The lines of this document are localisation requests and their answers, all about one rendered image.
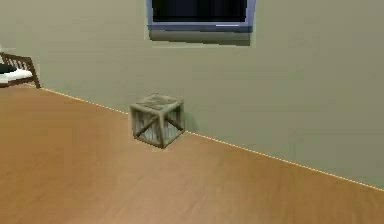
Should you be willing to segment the grey wooden crate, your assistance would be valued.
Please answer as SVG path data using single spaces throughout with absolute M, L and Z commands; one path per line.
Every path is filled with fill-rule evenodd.
M 184 100 L 153 93 L 130 105 L 137 140 L 165 149 L 185 132 Z

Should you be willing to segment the black pillow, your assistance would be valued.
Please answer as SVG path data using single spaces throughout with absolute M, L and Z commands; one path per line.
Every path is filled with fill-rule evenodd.
M 11 72 L 14 72 L 16 70 L 17 70 L 17 68 L 12 66 L 12 65 L 0 63 L 0 74 L 11 73 Z

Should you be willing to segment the white seat cushion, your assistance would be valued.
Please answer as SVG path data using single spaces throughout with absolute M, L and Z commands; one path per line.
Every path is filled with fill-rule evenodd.
M 28 70 L 17 69 L 16 71 L 0 74 L 0 84 L 7 84 L 10 81 L 30 78 L 33 74 Z

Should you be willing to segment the blue framed window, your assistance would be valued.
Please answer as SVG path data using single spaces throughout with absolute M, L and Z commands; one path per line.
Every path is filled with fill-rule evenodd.
M 251 33 L 257 0 L 146 0 L 150 31 Z

